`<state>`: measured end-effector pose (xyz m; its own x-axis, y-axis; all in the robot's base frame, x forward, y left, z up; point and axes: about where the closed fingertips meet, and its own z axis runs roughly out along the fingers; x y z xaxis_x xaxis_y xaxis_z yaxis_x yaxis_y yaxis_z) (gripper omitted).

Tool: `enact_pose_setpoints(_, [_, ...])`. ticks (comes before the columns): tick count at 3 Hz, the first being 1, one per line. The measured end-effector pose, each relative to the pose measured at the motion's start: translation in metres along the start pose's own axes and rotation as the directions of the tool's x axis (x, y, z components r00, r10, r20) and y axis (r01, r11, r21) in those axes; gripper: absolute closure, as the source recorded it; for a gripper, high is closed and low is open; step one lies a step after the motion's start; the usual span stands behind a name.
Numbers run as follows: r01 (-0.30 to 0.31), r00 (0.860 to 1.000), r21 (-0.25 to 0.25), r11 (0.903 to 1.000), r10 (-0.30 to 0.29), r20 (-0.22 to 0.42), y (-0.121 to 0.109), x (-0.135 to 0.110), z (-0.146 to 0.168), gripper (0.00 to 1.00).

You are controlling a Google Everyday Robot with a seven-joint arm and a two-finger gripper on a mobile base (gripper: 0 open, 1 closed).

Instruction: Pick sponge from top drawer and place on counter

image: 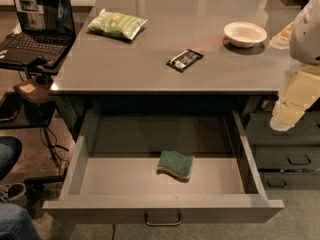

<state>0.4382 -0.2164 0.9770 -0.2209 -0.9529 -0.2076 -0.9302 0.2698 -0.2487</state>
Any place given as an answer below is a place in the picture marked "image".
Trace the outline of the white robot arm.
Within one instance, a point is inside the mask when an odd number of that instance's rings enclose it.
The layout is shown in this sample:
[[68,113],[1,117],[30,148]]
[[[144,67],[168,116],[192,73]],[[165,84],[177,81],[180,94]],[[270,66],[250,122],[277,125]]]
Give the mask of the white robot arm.
[[270,127],[288,131],[320,98],[320,0],[309,0],[291,24],[290,56],[301,63],[285,72]]

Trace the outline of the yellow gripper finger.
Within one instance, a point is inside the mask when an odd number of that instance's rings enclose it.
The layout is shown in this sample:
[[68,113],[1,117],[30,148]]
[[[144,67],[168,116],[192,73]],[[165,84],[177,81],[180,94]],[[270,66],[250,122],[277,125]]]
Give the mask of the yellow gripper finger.
[[276,131],[288,131],[319,98],[319,66],[304,64],[295,72],[286,73],[272,112],[270,127]]
[[277,35],[275,35],[269,41],[269,45],[276,49],[288,49],[292,28],[293,22],[289,23],[284,29],[282,29]]

